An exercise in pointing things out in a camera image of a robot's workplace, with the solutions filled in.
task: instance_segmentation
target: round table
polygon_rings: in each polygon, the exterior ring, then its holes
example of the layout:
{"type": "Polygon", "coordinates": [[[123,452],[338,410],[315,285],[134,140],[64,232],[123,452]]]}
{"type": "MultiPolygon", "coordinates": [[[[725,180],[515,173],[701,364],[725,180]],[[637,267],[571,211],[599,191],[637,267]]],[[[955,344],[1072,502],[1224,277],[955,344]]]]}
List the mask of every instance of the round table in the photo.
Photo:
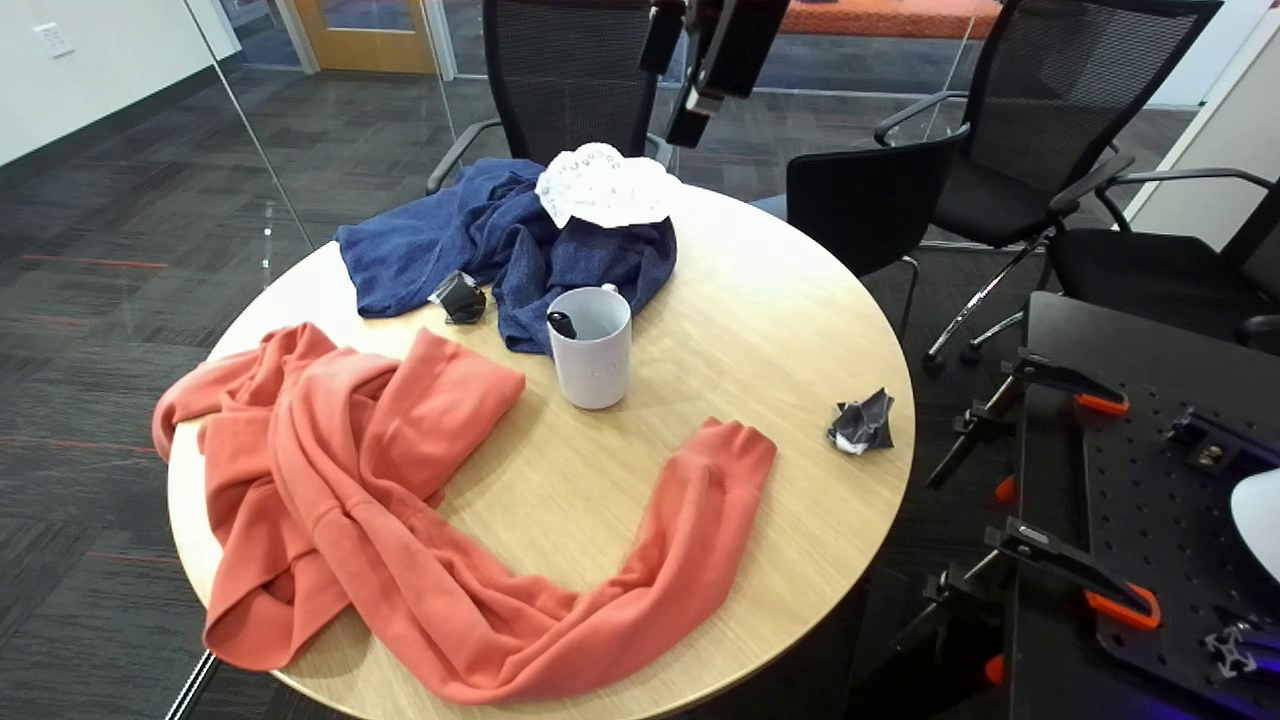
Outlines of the round table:
{"type": "MultiPolygon", "coordinates": [[[[918,446],[911,376],[893,325],[846,264],[752,204],[685,184],[674,223],[678,271],[637,316],[634,393],[608,410],[569,407],[551,361],[510,352],[493,308],[479,325],[449,325],[437,304],[361,321],[338,243],[266,289],[211,354],[313,321],[342,344],[389,354],[406,354],[411,336],[431,328],[520,368],[520,402],[449,482],[439,510],[510,566],[564,588],[593,588],[620,566],[660,462],[710,414],[759,429],[776,443],[776,466],[719,613],[637,676],[569,701],[446,704],[358,613],[279,669],[286,684],[354,714],[657,714],[787,651],[863,575],[898,519],[918,446]],[[898,400],[893,446],[842,456],[823,436],[835,400],[878,387],[898,400]]],[[[182,564],[208,600],[219,542],[205,510],[198,425],[173,443],[167,517],[182,564]]]]}

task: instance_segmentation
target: white cup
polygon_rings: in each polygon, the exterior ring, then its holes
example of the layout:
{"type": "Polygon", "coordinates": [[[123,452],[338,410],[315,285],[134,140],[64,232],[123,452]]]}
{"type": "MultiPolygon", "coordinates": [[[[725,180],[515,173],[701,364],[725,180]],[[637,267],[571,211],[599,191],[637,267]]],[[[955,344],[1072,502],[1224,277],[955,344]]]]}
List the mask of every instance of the white cup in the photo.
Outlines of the white cup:
{"type": "Polygon", "coordinates": [[[549,304],[571,336],[549,325],[560,396],[575,407],[614,407],[634,376],[634,304],[614,289],[571,289],[549,304]]]}

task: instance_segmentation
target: black machine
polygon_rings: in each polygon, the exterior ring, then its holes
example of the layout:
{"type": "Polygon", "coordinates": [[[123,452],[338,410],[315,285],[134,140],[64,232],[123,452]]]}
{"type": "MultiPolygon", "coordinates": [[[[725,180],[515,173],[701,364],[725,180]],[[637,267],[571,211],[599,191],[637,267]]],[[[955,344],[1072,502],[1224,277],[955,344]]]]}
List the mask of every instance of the black machine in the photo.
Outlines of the black machine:
{"type": "Polygon", "coordinates": [[[664,73],[688,36],[667,140],[697,148],[725,94],[752,94],[787,0],[657,0],[646,68],[664,73]]]}

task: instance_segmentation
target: blue cloth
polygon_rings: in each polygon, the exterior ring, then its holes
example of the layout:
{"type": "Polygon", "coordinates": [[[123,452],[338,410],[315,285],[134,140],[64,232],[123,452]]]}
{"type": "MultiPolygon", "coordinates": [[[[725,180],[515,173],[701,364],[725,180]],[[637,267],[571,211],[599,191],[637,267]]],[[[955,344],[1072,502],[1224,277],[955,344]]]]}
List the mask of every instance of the blue cloth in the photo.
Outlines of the blue cloth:
{"type": "Polygon", "coordinates": [[[678,267],[674,223],[597,228],[569,220],[557,228],[534,191],[539,173],[534,158],[479,158],[437,196],[345,223],[338,243],[361,316],[411,311],[457,267],[493,285],[512,352],[551,352],[544,316],[569,289],[616,285],[642,316],[678,267]]]}

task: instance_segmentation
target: orange sweater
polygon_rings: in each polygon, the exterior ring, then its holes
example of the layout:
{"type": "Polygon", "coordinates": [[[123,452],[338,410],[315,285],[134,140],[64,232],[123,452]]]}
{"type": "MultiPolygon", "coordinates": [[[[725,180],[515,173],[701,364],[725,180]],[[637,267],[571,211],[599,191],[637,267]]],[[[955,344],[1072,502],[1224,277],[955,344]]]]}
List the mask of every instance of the orange sweater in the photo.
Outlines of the orange sweater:
{"type": "Polygon", "coordinates": [[[321,328],[198,368],[155,402],[155,452],[205,418],[226,542],[205,643],[286,669],[348,605],[446,701],[569,695],[620,681],[725,600],[776,446],[710,418],[660,471],[624,566],[593,591],[512,575],[437,496],[525,380],[421,330],[410,361],[321,328]]]}

